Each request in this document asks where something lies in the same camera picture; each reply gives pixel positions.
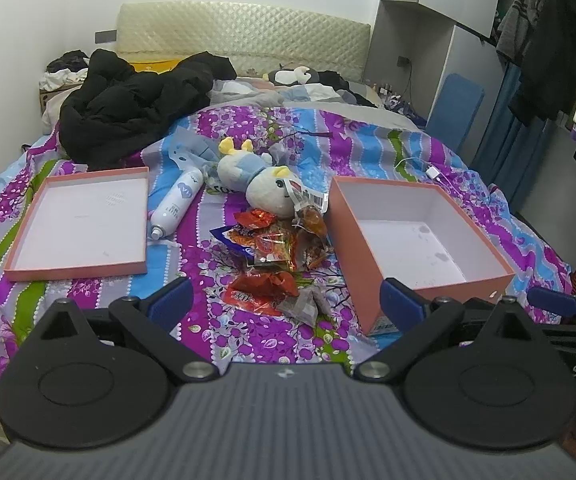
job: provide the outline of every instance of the bottle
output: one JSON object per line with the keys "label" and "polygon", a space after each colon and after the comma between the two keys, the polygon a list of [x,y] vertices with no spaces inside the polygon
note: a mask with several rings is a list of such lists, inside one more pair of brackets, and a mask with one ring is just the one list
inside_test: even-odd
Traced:
{"label": "bottle", "polygon": [[201,186],[203,173],[199,168],[181,170],[181,175],[150,217],[150,237],[153,240],[175,232]]}

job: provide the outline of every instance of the pink box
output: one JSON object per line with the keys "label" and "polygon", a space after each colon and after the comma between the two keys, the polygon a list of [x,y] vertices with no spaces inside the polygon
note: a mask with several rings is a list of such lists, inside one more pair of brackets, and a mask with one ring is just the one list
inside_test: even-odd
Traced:
{"label": "pink box", "polygon": [[382,330],[379,289],[385,278],[427,300],[492,303],[514,278],[484,232],[434,184],[335,176],[325,221],[367,335],[392,331]]}
{"label": "pink box", "polygon": [[47,177],[4,266],[12,282],[146,272],[148,168]]}

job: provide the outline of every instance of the quilted headboard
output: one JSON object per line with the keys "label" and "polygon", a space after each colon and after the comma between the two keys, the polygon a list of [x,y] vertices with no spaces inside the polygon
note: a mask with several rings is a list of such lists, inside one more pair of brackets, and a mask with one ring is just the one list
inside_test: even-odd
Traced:
{"label": "quilted headboard", "polygon": [[208,50],[241,76],[297,62],[360,81],[370,25],[284,7],[226,2],[123,4],[116,53],[124,59],[177,59]]}

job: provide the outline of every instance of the blue chair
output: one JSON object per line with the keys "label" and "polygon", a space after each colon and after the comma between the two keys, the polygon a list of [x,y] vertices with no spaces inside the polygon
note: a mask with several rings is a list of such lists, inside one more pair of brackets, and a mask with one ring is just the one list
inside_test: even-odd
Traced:
{"label": "blue chair", "polygon": [[459,74],[450,74],[443,83],[425,132],[458,153],[484,96],[481,85]]}

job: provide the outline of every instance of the gray sweater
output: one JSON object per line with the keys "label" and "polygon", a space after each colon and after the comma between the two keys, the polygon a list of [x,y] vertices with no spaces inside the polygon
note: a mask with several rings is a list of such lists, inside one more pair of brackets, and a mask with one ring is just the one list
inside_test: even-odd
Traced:
{"label": "gray sweater", "polygon": [[544,1],[514,0],[499,26],[501,36],[496,50],[518,66],[523,61]]}

